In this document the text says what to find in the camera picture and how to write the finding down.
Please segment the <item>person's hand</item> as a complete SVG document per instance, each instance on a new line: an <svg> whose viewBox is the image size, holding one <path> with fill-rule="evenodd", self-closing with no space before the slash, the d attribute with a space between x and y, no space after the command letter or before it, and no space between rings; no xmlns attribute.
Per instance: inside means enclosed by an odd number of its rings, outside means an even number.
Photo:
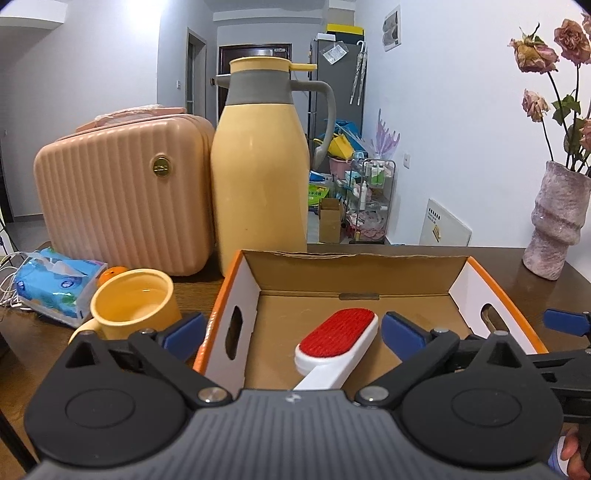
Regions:
<svg viewBox="0 0 591 480"><path fill-rule="evenodd" d="M581 442L577 427L564 432L548 460L549 467L566 479L589 480L590 473L581 455Z"/></svg>

